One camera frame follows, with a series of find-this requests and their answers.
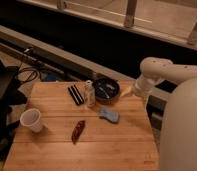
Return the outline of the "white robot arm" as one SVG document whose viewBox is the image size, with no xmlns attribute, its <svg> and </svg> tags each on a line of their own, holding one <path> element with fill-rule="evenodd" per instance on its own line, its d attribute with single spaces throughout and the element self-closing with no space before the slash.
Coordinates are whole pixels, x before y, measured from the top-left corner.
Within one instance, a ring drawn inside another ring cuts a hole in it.
<svg viewBox="0 0 197 171">
<path fill-rule="evenodd" d="M 197 171 L 197 65 L 147 57 L 140 64 L 140 71 L 127 94 L 146 98 L 165 80 L 177 85 L 164 109 L 159 171 Z"/>
</svg>

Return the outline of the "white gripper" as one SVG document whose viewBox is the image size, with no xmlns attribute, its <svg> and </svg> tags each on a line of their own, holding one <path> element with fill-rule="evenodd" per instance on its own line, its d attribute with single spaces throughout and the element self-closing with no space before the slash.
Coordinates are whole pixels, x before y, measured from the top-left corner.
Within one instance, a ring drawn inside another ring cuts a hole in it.
<svg viewBox="0 0 197 171">
<path fill-rule="evenodd" d="M 131 96 L 133 93 L 141 98 L 147 98 L 154 87 L 154 81 L 150 78 L 140 75 L 134 82 L 133 87 L 129 86 L 122 91 L 120 97 Z"/>
</svg>

